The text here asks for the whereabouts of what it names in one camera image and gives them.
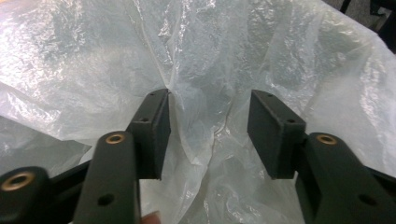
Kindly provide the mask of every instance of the crumpled plastic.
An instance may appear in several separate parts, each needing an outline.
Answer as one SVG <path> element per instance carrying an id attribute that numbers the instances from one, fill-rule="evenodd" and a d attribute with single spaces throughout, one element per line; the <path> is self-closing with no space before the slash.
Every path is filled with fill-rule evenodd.
<path id="1" fill-rule="evenodd" d="M 45 168 L 56 176 L 79 164 L 90 149 L 76 141 L 60 141 L 0 117 L 0 175 L 25 166 Z"/>
<path id="2" fill-rule="evenodd" d="M 163 180 L 141 181 L 164 223 L 304 222 L 248 138 L 252 89 L 396 175 L 395 56 L 319 0 L 8 0 L 0 24 L 0 115 L 39 132 L 92 146 L 172 92 Z"/>

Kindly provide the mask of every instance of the translucent plastic film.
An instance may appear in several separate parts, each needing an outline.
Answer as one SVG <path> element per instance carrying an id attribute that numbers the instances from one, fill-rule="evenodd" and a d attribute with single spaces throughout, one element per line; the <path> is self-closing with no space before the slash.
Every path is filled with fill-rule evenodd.
<path id="1" fill-rule="evenodd" d="M 92 145 L 172 92 L 163 180 L 141 181 L 163 223 L 304 222 L 248 138 L 252 89 L 396 175 L 395 56 L 319 0 L 8 0 L 0 25 L 0 115 L 39 132 Z"/>
<path id="2" fill-rule="evenodd" d="M 89 148 L 0 117 L 0 175 L 24 166 L 41 166 L 55 176 L 78 165 Z"/>

